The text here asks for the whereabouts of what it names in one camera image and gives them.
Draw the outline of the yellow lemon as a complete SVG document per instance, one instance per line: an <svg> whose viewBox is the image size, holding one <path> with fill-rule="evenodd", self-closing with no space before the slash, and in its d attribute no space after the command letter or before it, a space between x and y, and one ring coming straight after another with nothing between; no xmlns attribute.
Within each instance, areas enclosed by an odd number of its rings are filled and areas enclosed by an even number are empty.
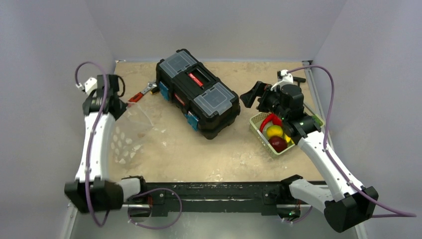
<svg viewBox="0 0 422 239"><path fill-rule="evenodd" d="M279 125L272 125L266 129L266 135L268 138L272 137L283 137L284 131Z"/></svg>

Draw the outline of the dark red apple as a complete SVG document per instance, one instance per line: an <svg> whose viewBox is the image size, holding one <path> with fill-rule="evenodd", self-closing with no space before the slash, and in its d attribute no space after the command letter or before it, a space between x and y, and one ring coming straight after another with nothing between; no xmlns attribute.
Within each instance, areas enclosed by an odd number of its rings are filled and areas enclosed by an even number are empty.
<svg viewBox="0 0 422 239"><path fill-rule="evenodd" d="M273 136L269 138L269 143L277 153L280 153L288 148L288 143L280 136Z"/></svg>

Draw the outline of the clear zip top bag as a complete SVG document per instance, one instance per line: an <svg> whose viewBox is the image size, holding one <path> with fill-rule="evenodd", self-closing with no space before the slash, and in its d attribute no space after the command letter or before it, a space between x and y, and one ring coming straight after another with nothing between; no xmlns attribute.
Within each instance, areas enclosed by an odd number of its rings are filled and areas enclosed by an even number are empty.
<svg viewBox="0 0 422 239"><path fill-rule="evenodd" d="M150 117L139 103L129 103L125 113L116 121L109 145L109 158L128 165L141 152L143 138L153 128Z"/></svg>

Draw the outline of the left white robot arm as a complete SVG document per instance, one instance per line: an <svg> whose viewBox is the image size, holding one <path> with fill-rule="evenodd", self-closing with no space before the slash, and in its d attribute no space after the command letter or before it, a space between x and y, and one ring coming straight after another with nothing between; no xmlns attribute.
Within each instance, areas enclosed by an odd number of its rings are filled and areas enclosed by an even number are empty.
<svg viewBox="0 0 422 239"><path fill-rule="evenodd" d="M123 78L107 75L107 99L103 99L104 78L98 75L84 84L85 141L74 182L65 184L64 193L82 214L121 209L132 199L141 204L148 199L142 176L112 180L109 164L128 163L139 152L152 122L139 104L126 103L119 95Z"/></svg>

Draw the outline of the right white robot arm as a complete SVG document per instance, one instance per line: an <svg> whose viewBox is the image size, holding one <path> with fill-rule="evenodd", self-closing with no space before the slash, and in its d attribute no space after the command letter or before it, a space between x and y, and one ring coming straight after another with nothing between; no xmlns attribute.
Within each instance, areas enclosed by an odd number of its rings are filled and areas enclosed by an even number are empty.
<svg viewBox="0 0 422 239"><path fill-rule="evenodd" d="M305 112L299 86L287 84L272 91L270 84L258 81L240 99L247 108L258 101L259 112L273 113L281 119L284 133L310 158L328 186L324 190L305 179L297 179L280 188L284 202L298 199L308 203L322 212L338 233L372 218L378 192L356 179L323 141L325 134L320 125Z"/></svg>

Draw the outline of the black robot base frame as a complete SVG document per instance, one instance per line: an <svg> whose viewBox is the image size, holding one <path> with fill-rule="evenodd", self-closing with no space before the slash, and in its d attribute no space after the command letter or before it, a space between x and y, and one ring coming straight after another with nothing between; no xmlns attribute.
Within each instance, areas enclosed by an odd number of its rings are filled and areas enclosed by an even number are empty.
<svg viewBox="0 0 422 239"><path fill-rule="evenodd" d="M147 209L153 217L169 212L259 213L298 218L308 207L287 191L290 179L272 182L145 183L145 196L130 198L125 206Z"/></svg>

